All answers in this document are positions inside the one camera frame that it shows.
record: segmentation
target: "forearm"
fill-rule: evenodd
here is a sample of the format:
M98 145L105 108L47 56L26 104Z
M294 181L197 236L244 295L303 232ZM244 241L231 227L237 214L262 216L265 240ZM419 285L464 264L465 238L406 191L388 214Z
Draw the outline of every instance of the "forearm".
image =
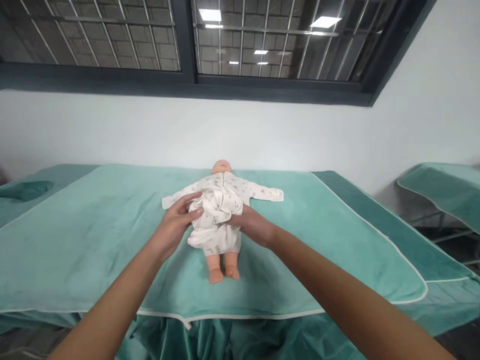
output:
M278 228L269 247L368 359L453 359L395 306L289 232Z
M150 240L50 358L113 359L162 264Z

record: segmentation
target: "window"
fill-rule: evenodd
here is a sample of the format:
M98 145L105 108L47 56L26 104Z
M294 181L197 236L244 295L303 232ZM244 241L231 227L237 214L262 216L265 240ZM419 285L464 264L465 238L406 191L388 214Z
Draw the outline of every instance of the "window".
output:
M434 2L0 0L0 87L371 106Z

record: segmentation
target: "dark window frame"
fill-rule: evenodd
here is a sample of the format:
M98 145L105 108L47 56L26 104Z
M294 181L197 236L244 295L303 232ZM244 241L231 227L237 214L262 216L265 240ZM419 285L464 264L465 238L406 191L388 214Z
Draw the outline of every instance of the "dark window frame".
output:
M181 71L0 62L0 89L371 107L435 2L397 1L360 82L199 74L190 1L172 0Z

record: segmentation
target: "hand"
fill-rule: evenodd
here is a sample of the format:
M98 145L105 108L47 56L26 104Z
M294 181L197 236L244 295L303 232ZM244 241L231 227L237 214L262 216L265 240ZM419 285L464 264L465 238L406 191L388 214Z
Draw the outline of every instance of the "hand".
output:
M242 233L264 248L270 247L278 230L278 226L248 205L243 205L242 215L232 215L226 224L240 226Z
M184 237L190 223L204 213L203 208L189 212L190 201L199 198L201 192L194 192L182 196L174 203L161 219L150 241L160 252L162 261L168 259L175 252Z

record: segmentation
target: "baby doll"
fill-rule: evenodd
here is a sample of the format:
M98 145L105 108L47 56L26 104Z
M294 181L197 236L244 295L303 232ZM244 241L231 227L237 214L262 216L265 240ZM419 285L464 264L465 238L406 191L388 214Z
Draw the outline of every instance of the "baby doll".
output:
M241 215L243 205L250 205L250 198L281 202L284 200L282 190L268 188L254 182L236 177L226 160L219 160L213 165L211 176L207 176L172 196L162 199L162 206L169 209L184 195L201 192L201 197L192 201L189 211L203 208L203 214L192 221L193 231L188 237L188 244L203 249L210 271L210 284L223 281L220 270L220 254L225 254L225 275L238 280L237 258L240 252L240 228L225 224L232 214Z

